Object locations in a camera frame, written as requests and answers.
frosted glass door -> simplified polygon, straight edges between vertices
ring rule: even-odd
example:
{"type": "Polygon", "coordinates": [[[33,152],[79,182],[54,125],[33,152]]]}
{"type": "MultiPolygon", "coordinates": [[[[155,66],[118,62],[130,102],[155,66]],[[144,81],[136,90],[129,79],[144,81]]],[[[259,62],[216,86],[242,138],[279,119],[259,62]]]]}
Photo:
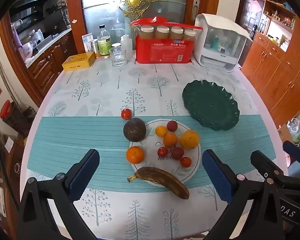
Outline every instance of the frosted glass door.
{"type": "MultiPolygon", "coordinates": [[[[99,25],[105,24],[106,30],[111,34],[111,43],[120,42],[120,31],[110,31],[114,28],[123,28],[131,35],[129,23],[134,17],[125,17],[119,9],[126,9],[124,0],[82,0],[83,15],[87,33],[93,33],[97,38],[99,25]]],[[[183,23],[185,19],[187,0],[155,0],[149,3],[149,7],[141,17],[163,16],[171,22],[183,23]]]]}

plastic bag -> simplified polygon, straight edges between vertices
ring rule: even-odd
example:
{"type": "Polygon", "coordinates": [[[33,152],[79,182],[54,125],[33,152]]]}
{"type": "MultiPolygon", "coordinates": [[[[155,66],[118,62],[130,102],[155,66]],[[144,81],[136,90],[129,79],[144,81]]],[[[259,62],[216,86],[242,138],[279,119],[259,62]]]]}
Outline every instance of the plastic bag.
{"type": "Polygon", "coordinates": [[[292,118],[287,123],[288,130],[294,142],[300,142],[300,121],[297,118],[292,118]]]}

gold ornamental door decoration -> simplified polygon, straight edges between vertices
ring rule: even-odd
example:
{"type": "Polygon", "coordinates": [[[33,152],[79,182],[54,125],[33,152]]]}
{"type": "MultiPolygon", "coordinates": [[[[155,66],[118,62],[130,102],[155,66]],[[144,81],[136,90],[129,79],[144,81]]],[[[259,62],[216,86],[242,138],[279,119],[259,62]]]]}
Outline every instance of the gold ornamental door decoration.
{"type": "Polygon", "coordinates": [[[123,0],[120,1],[118,8],[124,13],[125,17],[128,17],[133,21],[142,16],[142,14],[149,8],[150,3],[156,1],[174,2],[167,0],[123,0]]]}

yellow box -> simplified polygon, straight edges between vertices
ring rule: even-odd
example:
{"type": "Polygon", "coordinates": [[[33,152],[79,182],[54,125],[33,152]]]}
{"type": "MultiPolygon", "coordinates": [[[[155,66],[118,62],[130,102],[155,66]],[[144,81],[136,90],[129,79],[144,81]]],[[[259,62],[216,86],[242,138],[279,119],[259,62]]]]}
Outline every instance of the yellow box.
{"type": "Polygon", "coordinates": [[[95,61],[94,52],[70,56],[62,64],[65,71],[91,67],[95,61]]]}

screw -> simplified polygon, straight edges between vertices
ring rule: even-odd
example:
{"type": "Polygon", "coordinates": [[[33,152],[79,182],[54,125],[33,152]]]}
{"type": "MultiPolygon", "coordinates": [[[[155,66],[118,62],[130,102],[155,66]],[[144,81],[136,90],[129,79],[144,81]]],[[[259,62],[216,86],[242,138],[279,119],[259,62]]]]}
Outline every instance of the screw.
{"type": "Polygon", "coordinates": [[[65,177],[65,174],[64,173],[58,173],[57,175],[56,175],[56,179],[63,179],[65,177]]]}
{"type": "Polygon", "coordinates": [[[245,180],[245,176],[243,175],[243,174],[237,174],[237,179],[238,180],[241,180],[241,181],[243,181],[243,180],[245,180]]]}
{"type": "Polygon", "coordinates": [[[268,182],[269,184],[273,184],[273,179],[268,178],[268,179],[267,179],[267,182],[268,182]]]}
{"type": "Polygon", "coordinates": [[[34,182],[34,177],[29,178],[29,179],[27,180],[27,182],[28,182],[29,184],[31,184],[32,182],[34,182]]]}

